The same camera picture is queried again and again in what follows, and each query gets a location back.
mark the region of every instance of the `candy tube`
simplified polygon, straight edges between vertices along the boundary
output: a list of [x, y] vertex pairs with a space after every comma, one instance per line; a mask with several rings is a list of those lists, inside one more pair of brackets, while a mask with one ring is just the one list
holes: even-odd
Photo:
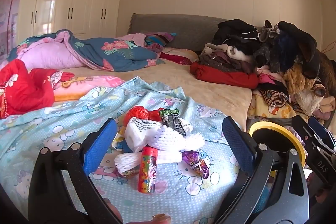
[[154, 193], [158, 150], [145, 146], [141, 154], [138, 191]]

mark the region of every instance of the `human hand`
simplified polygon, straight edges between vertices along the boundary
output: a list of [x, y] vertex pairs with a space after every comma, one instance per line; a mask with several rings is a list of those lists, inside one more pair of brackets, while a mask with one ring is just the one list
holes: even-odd
[[[112, 210], [112, 212], [120, 219], [121, 222], [123, 222], [123, 219], [121, 217], [120, 212], [116, 207], [114, 207], [111, 204], [111, 201], [108, 198], [104, 198], [104, 201], [106, 202], [107, 206]], [[153, 216], [153, 219], [150, 221], [142, 221], [142, 222], [129, 222], [127, 224], [170, 224], [171, 217], [167, 216], [165, 214], [159, 214]]]

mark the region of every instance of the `gray cushion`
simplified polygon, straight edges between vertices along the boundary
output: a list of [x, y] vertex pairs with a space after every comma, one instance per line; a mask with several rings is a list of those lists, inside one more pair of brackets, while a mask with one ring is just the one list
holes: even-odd
[[128, 33], [169, 32], [177, 33], [167, 47], [186, 48], [192, 51], [201, 51], [206, 43], [211, 43], [217, 24], [226, 19], [174, 14], [133, 14]]

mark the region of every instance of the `light blue bed sheet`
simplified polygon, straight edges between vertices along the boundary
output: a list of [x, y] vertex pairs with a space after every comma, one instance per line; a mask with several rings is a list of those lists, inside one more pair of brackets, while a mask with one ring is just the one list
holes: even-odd
[[[108, 117], [116, 120], [119, 130], [123, 114], [135, 105], [148, 110], [178, 108], [180, 116], [194, 126], [193, 133], [200, 132], [207, 140], [201, 156], [210, 167], [210, 176], [207, 180], [198, 177], [184, 162], [161, 164], [157, 167], [154, 194], [137, 191], [137, 176], [127, 180], [90, 174], [96, 188], [117, 207], [124, 223], [148, 221], [155, 214], [165, 213], [172, 217], [172, 224], [210, 224], [239, 169], [222, 134], [226, 115], [186, 97], [181, 87], [172, 90], [163, 83], [148, 84], [139, 77], [114, 89], [94, 88], [78, 101], [1, 120], [0, 183], [19, 210], [28, 215], [30, 179], [42, 147], [67, 149], [97, 131]], [[114, 170], [118, 153], [111, 148], [100, 168]], [[76, 208], [84, 212], [66, 172], [64, 176]]]

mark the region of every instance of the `pink blanket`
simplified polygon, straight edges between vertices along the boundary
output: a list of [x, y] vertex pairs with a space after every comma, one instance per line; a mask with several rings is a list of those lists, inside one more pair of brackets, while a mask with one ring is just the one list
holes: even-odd
[[55, 102], [78, 100], [93, 88], [96, 89], [92, 96], [97, 98], [98, 95], [104, 94], [122, 83], [125, 81], [114, 76], [74, 77], [69, 81], [55, 85]]

